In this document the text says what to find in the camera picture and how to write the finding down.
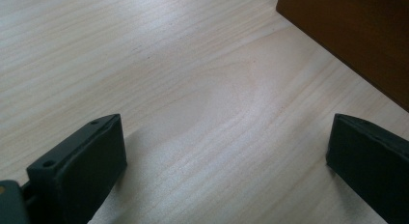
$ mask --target light wood grain surface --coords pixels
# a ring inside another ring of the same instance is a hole
[[[325,165],[335,113],[409,114],[277,0],[0,0],[0,179],[121,113],[128,167],[91,223],[384,223]]]

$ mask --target wood grain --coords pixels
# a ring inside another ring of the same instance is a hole
[[[409,111],[409,0],[279,0],[277,11]]]
[[[409,114],[277,0],[0,0],[0,178],[121,113],[128,167],[91,223],[384,223],[325,165],[335,113]]]

